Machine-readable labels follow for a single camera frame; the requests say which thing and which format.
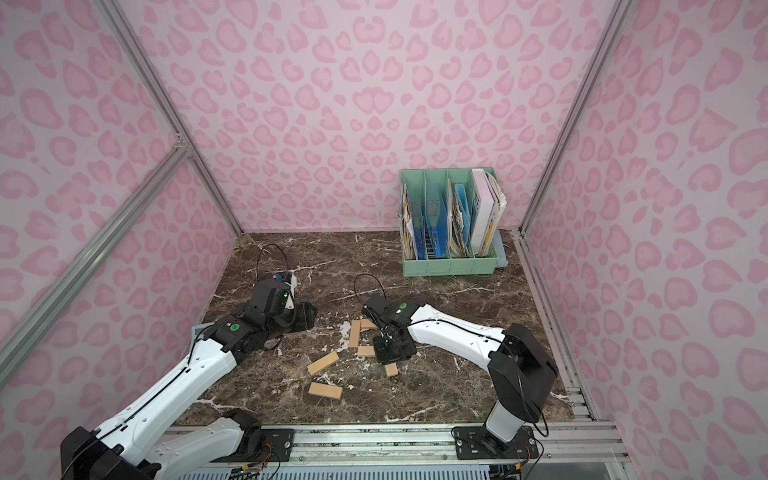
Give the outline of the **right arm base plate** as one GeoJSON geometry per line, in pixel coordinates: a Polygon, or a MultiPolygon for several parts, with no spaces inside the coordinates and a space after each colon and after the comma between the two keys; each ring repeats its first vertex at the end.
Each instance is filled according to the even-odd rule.
{"type": "Polygon", "coordinates": [[[455,426],[451,436],[459,460],[512,460],[524,463],[540,457],[538,443],[529,426],[522,426],[510,441],[496,438],[482,426],[455,426]]]}

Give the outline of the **wooden block angled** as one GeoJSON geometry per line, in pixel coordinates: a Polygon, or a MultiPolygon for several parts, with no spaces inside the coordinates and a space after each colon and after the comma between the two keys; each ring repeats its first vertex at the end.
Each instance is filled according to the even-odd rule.
{"type": "Polygon", "coordinates": [[[385,365],[385,373],[387,377],[394,377],[399,373],[398,367],[395,363],[385,365]]]}

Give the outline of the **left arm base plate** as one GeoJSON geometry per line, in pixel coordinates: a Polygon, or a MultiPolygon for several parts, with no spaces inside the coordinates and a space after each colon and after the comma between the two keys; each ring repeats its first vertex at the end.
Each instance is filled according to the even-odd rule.
{"type": "Polygon", "coordinates": [[[295,430],[289,428],[256,428],[244,434],[238,448],[240,461],[244,463],[290,460],[295,430]]]}

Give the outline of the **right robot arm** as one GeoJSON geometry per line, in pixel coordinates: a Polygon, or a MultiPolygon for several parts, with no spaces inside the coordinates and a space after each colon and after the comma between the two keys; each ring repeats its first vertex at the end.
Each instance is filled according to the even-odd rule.
{"type": "Polygon", "coordinates": [[[373,347],[381,364],[408,360],[423,344],[468,360],[488,373],[496,402],[484,421],[487,438],[509,444],[524,424],[543,419],[559,370],[524,325],[483,326],[448,315],[423,301],[395,301],[379,294],[364,302],[362,313],[379,329],[373,347]]]}

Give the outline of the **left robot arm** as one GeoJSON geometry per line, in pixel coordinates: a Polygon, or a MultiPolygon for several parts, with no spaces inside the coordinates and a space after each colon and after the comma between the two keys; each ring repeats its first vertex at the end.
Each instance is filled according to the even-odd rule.
{"type": "Polygon", "coordinates": [[[291,273],[258,281],[249,301],[206,324],[189,351],[137,400],[92,430],[78,427],[60,446],[64,479],[178,479],[221,458],[250,464],[277,460],[251,413],[232,409],[176,440],[161,438],[207,389],[269,341],[314,326],[317,310],[294,298],[291,273]]]}

